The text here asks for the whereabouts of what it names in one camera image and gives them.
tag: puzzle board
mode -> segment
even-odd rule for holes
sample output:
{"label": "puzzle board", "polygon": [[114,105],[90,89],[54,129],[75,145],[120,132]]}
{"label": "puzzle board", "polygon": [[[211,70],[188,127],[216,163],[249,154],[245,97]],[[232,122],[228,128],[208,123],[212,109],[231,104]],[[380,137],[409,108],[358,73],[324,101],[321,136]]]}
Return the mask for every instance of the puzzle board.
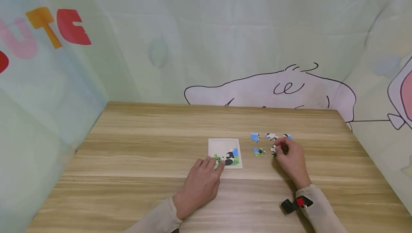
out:
{"label": "puzzle board", "polygon": [[209,138],[209,156],[216,158],[215,168],[223,160],[225,169],[243,169],[237,138]]}

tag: right hand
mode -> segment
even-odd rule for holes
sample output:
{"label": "right hand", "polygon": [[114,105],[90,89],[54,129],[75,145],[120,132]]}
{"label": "right hand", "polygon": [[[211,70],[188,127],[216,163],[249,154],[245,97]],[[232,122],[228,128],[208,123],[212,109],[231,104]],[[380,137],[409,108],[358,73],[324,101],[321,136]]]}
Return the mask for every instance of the right hand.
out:
{"label": "right hand", "polygon": [[[306,170],[302,146],[289,138],[279,138],[274,144],[276,145],[276,159],[285,173],[287,173],[295,183],[295,186],[298,189],[303,189],[312,184],[308,171]],[[284,154],[282,146],[289,148],[288,154]]]}

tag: hand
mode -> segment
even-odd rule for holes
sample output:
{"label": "hand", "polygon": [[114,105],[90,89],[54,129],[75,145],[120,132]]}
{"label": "hand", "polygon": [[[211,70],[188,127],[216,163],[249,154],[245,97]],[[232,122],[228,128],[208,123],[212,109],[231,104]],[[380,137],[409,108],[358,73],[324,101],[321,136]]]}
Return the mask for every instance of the hand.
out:
{"label": "hand", "polygon": [[[274,144],[276,145],[276,159],[285,173],[295,183],[295,186],[298,189],[302,189],[312,184],[306,170],[302,146],[289,138],[279,138]],[[284,149],[287,147],[289,151],[287,154],[284,154]]]}
{"label": "hand", "polygon": [[215,158],[207,157],[204,160],[198,159],[190,169],[182,189],[173,196],[179,219],[186,218],[216,197],[225,162],[219,163],[213,171],[215,164]]}

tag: wall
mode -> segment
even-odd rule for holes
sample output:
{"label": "wall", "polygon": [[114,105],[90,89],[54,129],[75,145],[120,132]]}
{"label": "wall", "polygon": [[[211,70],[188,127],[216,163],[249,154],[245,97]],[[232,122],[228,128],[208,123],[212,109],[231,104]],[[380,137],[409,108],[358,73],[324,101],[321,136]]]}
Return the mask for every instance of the wall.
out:
{"label": "wall", "polygon": [[32,27],[43,6],[56,19],[47,0],[0,0],[0,232],[25,231],[107,102],[56,22],[60,48]]}
{"label": "wall", "polygon": [[[411,124],[401,90],[411,3],[0,0],[6,27],[22,40],[14,19],[23,18],[18,24],[38,45],[16,55],[0,41],[9,60],[4,68],[0,56],[0,114],[8,121],[0,128],[0,227],[28,224],[107,100],[336,109],[412,212]],[[31,26],[25,13],[38,7],[56,19],[49,25],[62,47]],[[75,41],[58,27],[62,9],[81,18],[65,24],[75,27]]]}

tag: pink letter u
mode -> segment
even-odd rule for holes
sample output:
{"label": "pink letter u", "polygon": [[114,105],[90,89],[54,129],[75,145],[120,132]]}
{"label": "pink letter u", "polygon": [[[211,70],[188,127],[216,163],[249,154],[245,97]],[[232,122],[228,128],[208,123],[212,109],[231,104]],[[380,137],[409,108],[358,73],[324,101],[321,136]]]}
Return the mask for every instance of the pink letter u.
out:
{"label": "pink letter u", "polygon": [[30,28],[27,26],[24,18],[17,18],[14,22],[24,39],[22,41],[17,40],[2,19],[0,19],[0,38],[3,38],[6,46],[16,57],[20,59],[31,59],[39,50],[37,41],[30,32]]}

